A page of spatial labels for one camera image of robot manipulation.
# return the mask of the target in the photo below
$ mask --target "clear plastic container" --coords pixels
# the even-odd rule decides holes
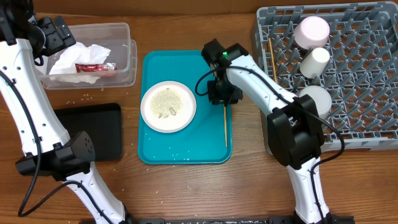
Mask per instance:
[[[117,70],[109,72],[85,72],[49,75],[49,72],[55,62],[60,58],[63,51],[58,52],[48,58],[46,74],[39,75],[44,88],[48,90],[82,89],[82,88],[109,88],[109,87],[129,87],[136,81],[137,73],[137,45],[130,38],[130,28],[126,23],[108,23],[108,24],[87,24],[70,26],[75,40],[81,42],[86,47],[92,44],[98,44],[111,50],[105,63],[115,63]],[[94,84],[87,82],[61,82],[57,76],[78,76],[90,75],[101,77]]]

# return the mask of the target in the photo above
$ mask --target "gray dish rack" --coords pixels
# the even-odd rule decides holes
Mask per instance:
[[[311,49],[297,48],[293,35],[308,16],[330,25],[330,61],[313,80],[299,70]],[[346,148],[398,149],[397,20],[393,2],[262,7],[251,32],[253,57],[273,78],[271,39],[281,86],[295,93],[309,85],[326,89],[332,98],[327,120],[342,133]],[[322,151],[339,149],[336,134],[323,130]]]

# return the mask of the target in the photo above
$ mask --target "white cylindrical cup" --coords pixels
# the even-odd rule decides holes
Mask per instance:
[[[329,51],[324,48],[315,48],[300,64],[300,71],[307,78],[320,76],[328,64]]]
[[[318,16],[305,18],[294,30],[294,40],[304,48],[324,47],[328,42],[330,27],[327,21]]]
[[[301,97],[306,94],[314,100],[319,117],[325,119],[331,108],[330,94],[320,86],[308,86],[300,90],[298,96]]]

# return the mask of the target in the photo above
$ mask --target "red wrapper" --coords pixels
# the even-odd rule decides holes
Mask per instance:
[[[76,64],[76,70],[78,73],[83,73],[83,72],[109,72],[105,73],[102,76],[105,77],[112,77],[114,76],[114,72],[118,68],[116,67],[115,63],[104,63],[104,64],[99,64],[99,65],[80,65]]]

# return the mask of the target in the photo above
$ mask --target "wooden table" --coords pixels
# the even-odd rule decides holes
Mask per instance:
[[[149,166],[137,155],[142,61],[153,50],[201,50],[217,38],[251,50],[254,14],[223,16],[82,17],[69,25],[127,22],[137,42],[138,71],[130,88],[47,91],[52,106],[119,103],[124,155],[97,162],[108,187],[136,218],[247,218],[291,215],[295,199],[286,168],[264,150],[258,107],[248,98],[233,106],[233,155],[210,166]],[[90,100],[81,100],[89,94]],[[27,218],[17,211],[31,177],[21,176],[22,156],[14,121],[0,100],[0,223],[77,223],[91,215],[69,189],[63,189]],[[333,214],[354,215],[356,223],[398,223],[398,151],[350,150],[321,165],[325,200]],[[60,183],[39,177],[26,209]]]

